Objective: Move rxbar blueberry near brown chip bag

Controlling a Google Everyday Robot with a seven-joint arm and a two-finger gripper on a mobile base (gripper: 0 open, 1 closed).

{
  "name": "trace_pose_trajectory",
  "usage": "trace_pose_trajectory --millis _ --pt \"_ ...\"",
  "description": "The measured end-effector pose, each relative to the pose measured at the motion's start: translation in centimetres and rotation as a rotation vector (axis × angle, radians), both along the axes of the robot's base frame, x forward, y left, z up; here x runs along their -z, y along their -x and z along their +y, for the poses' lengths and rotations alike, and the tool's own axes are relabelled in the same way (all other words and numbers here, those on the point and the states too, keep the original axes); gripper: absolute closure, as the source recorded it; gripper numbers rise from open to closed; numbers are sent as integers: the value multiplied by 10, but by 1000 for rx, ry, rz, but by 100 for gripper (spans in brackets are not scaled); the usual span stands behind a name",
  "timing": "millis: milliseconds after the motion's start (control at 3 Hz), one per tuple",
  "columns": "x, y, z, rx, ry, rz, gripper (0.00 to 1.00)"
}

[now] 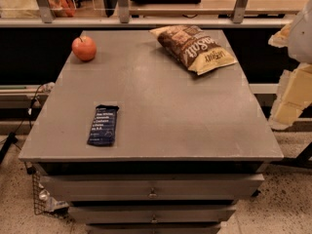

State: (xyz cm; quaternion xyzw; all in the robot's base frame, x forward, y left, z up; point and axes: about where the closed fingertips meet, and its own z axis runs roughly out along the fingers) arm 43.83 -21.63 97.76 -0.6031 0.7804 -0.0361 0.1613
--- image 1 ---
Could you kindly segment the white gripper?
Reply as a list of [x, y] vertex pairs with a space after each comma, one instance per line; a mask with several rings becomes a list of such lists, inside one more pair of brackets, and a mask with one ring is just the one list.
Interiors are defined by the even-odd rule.
[[285, 130], [293, 125], [303, 110], [312, 104], [312, 0], [268, 40], [273, 47], [288, 46], [292, 59], [301, 63], [295, 70], [284, 70], [280, 77], [277, 97], [273, 102], [269, 125], [273, 130]]

